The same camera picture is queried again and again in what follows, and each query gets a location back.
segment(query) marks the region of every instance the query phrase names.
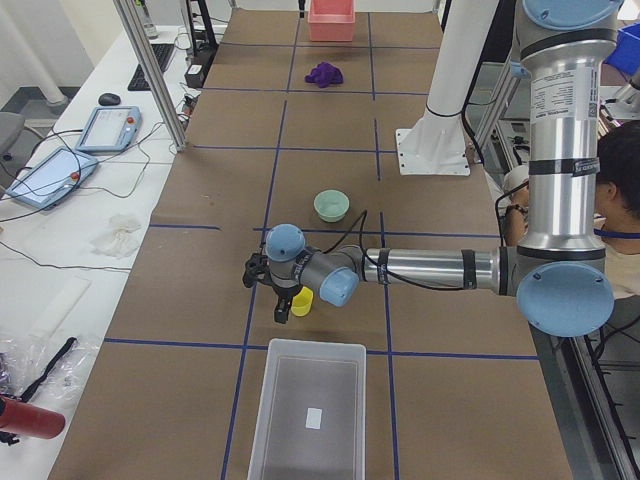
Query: green bowl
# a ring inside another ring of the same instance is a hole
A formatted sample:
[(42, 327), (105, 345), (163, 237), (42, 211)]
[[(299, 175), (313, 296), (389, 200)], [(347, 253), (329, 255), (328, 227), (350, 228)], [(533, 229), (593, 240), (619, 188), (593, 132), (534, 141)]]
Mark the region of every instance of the green bowl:
[(349, 210), (349, 197), (338, 190), (325, 190), (316, 195), (313, 207), (325, 222), (339, 222)]

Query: white sticker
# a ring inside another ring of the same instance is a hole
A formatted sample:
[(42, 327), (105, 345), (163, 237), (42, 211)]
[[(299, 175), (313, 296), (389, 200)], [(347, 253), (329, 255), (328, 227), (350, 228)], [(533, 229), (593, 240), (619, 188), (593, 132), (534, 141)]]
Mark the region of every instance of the white sticker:
[(320, 430), (320, 424), (322, 423), (322, 410), (319, 408), (307, 408), (307, 428), (313, 430)]
[(531, 123), (558, 118), (579, 121), (598, 115), (598, 70), (581, 67), (531, 83)]

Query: black keyboard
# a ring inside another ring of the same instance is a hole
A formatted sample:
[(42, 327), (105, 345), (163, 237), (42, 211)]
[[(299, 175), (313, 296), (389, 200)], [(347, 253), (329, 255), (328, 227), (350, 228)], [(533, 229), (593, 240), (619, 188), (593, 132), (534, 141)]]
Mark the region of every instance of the black keyboard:
[[(169, 60), (171, 59), (171, 54), (173, 53), (173, 43), (152, 43), (151, 48), (153, 48), (153, 53), (156, 56), (156, 60), (158, 60), (158, 65), (160, 65), (161, 71), (166, 71), (169, 66)], [(142, 67), (140, 65), (137, 66), (135, 73), (133, 74), (133, 78), (129, 82), (129, 86), (127, 87), (129, 91), (143, 91), (143, 90), (151, 90), (147, 80), (144, 78), (144, 72), (142, 71)]]

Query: white desk surface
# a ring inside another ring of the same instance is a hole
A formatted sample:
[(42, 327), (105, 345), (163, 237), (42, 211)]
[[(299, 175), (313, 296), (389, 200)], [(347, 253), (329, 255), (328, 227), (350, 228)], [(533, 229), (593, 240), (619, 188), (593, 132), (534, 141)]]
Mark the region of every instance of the white desk surface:
[[(159, 32), (159, 38), (154, 42), (173, 43), (178, 28), (160, 27)], [(179, 40), (181, 41), (178, 44), (184, 45), (185, 37), (181, 36)], [(181, 85), (186, 71), (184, 56), (184, 51), (175, 49), (169, 68), (164, 74), (176, 106), (184, 97), (186, 89), (185, 85)], [(145, 137), (162, 118), (151, 92), (127, 91), (127, 84), (136, 65), (135, 54), (123, 32), (67, 107), (54, 130), (59, 132), (83, 128), (93, 108), (98, 106), (97, 99), (100, 94), (111, 92), (122, 98), (122, 105), (135, 105), (140, 108), (142, 125), (136, 140)], [(186, 91), (194, 96), (198, 93), (191, 89)], [(73, 147), (78, 135), (70, 135), (66, 139)], [(60, 145), (61, 142), (55, 138), (48, 140), (37, 150), (29, 165), (35, 165)], [(142, 181), (130, 197), (119, 199), (100, 190), (78, 191), (50, 212), (0, 223), (4, 228), (4, 232), (0, 233), (0, 240), (42, 263), (130, 268), (137, 251), (128, 257), (117, 259), (94, 253), (90, 242), (108, 229), (109, 219), (117, 214), (133, 215), (140, 222), (142, 228), (134, 235), (138, 242), (142, 241), (149, 225), (151, 211), (169, 174), (175, 147), (164, 125), (141, 146), (151, 156), (151, 162)], [(132, 148), (99, 165), (83, 186), (104, 187), (118, 194), (127, 194), (133, 188), (146, 161), (147, 157), (142, 152)], [(0, 219), (12, 218), (30, 211), (33, 211), (31, 207), (15, 200), (0, 201)], [(27, 335), (37, 318), (47, 311), (48, 306), (70, 279), (80, 277), (91, 282), (53, 335), (50, 343), (53, 351), (46, 355), (49, 358), (70, 336), (77, 337), (81, 342), (100, 345), (128, 277), (127, 272), (42, 268), (2, 246), (0, 271), (0, 336), (9, 335), (11, 338)], [(85, 379), (94, 359), (88, 358), (83, 367)], [(35, 405), (64, 414), (67, 418), (67, 428), (78, 401), (79, 396), (73, 402), (55, 400), (50, 395), (41, 395), (40, 398), (36, 395), (33, 399)], [(22, 437), (20, 443), (11, 447), (0, 444), (3, 478), (46, 479), (60, 451), (67, 428), (52, 440)]]

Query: red fire extinguisher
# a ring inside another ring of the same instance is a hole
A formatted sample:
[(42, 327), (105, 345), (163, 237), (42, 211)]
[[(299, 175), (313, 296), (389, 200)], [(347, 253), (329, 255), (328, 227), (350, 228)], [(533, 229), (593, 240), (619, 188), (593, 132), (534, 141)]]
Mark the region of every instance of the red fire extinguisher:
[(64, 430), (57, 412), (0, 396), (0, 431), (37, 438), (53, 438)]

